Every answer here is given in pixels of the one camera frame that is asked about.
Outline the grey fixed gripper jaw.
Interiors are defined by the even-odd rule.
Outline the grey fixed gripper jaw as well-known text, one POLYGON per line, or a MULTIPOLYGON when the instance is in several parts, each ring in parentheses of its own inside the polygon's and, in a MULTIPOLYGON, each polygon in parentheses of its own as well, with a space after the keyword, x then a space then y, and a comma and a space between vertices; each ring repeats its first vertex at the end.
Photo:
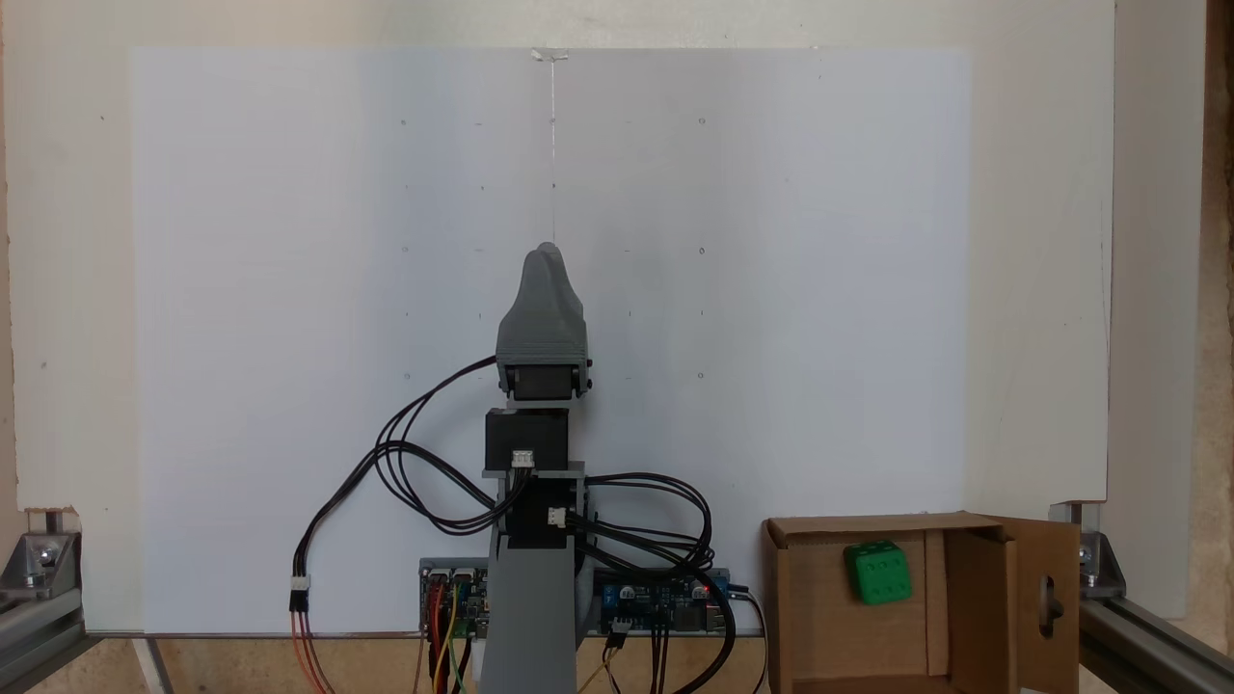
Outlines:
POLYGON ((573 289, 559 247, 550 247, 550 327, 553 333, 586 333, 582 303, 573 289))

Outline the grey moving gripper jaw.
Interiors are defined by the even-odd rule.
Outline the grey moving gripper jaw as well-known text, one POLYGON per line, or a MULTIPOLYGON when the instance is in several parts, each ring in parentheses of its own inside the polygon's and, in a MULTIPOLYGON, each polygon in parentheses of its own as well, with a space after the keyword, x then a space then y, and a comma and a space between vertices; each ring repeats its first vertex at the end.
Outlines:
POLYGON ((499 321, 499 333, 518 330, 521 324, 529 322, 529 317, 545 307, 552 289, 550 252, 552 243, 540 243, 524 256, 520 290, 506 315, 499 321))

